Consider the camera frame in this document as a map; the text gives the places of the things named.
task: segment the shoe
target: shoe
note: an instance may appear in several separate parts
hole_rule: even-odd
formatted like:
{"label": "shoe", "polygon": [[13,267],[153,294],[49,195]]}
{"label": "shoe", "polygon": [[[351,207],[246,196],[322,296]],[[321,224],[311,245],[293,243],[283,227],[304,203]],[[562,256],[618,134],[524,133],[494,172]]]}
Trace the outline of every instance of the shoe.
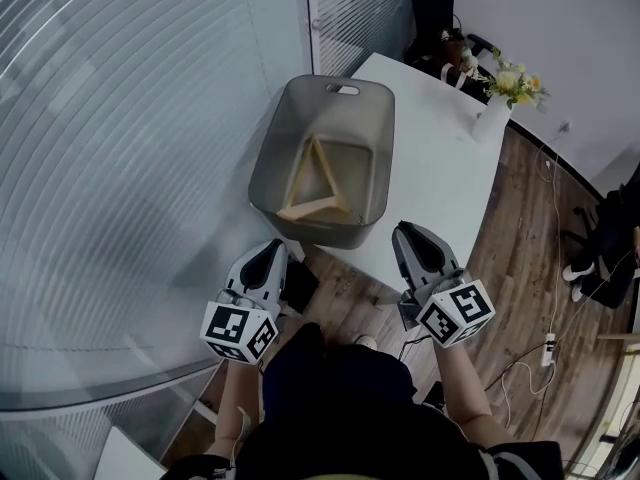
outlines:
{"label": "shoe", "polygon": [[564,279],[567,283],[572,283],[580,276],[586,276],[587,274],[592,274],[595,271],[596,266],[593,263],[587,270],[583,270],[582,272],[574,272],[573,270],[571,270],[571,265],[567,265],[562,271],[562,279]]}
{"label": "shoe", "polygon": [[582,281],[578,281],[573,285],[573,288],[571,288],[571,300],[573,302],[578,302],[582,297]]}
{"label": "shoe", "polygon": [[355,345],[362,345],[363,347],[370,348],[371,350],[378,350],[378,344],[371,336],[360,336]]}

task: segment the white vase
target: white vase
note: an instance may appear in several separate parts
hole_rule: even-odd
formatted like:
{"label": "white vase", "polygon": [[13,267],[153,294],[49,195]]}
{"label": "white vase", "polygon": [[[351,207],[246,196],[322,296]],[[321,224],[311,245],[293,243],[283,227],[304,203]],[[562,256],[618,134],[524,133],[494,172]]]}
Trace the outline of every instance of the white vase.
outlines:
{"label": "white vase", "polygon": [[491,96],[487,108],[480,114],[478,120],[473,125],[471,135],[476,142],[483,143],[495,138],[502,140],[504,129],[511,118],[512,110],[507,107],[507,96],[494,94]]}

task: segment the wooden floor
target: wooden floor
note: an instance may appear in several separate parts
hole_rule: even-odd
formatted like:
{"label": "wooden floor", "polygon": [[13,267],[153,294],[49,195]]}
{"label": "wooden floor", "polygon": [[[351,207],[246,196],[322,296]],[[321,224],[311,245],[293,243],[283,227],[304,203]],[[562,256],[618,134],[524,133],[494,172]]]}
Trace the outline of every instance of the wooden floor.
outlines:
{"label": "wooden floor", "polygon": [[[468,265],[472,275],[483,281],[496,307],[493,320],[466,342],[485,386],[512,360],[544,340],[555,307],[557,218],[552,186],[533,167],[535,153],[530,142],[507,130],[491,198]],[[548,176],[546,159],[541,154],[539,165]],[[561,227],[584,234],[572,209],[592,209],[593,197],[561,169],[556,176],[556,194]],[[562,246],[562,266],[576,252],[571,245]],[[320,279],[320,286],[304,316],[285,319],[280,342],[267,351],[265,363],[307,321],[319,323],[330,343],[349,343],[368,334],[376,338],[380,350],[396,357],[405,341],[424,333],[420,329],[406,333],[397,310],[374,306],[386,290],[380,284],[313,247],[306,261]],[[559,336],[569,331],[559,344],[558,369],[547,390],[536,439],[558,441],[565,459],[574,457],[587,436],[619,359],[621,345],[598,341],[596,335],[626,332],[631,298],[629,293],[616,311],[589,300],[569,324],[582,302],[573,303],[569,288],[562,279],[558,282],[554,332]],[[536,350],[523,359],[534,372],[534,390],[551,374],[551,369],[540,368],[540,356],[541,351]],[[421,402],[438,380],[430,340],[408,347],[404,361],[418,388],[415,400]],[[523,366],[505,375],[505,386],[511,403],[509,430],[528,441],[537,424],[543,394],[530,393],[529,376]],[[499,382],[488,395],[494,414],[506,424],[507,405]]]}

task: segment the power strip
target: power strip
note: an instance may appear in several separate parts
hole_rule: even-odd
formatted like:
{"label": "power strip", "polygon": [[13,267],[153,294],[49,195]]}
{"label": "power strip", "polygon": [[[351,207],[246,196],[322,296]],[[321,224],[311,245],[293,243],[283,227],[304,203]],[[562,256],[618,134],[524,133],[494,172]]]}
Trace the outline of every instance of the power strip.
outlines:
{"label": "power strip", "polygon": [[551,366],[551,362],[553,361],[553,353],[555,352],[555,350],[556,350],[556,335],[554,333],[549,333],[547,334],[547,343],[543,348],[540,366],[543,366],[543,367]]}

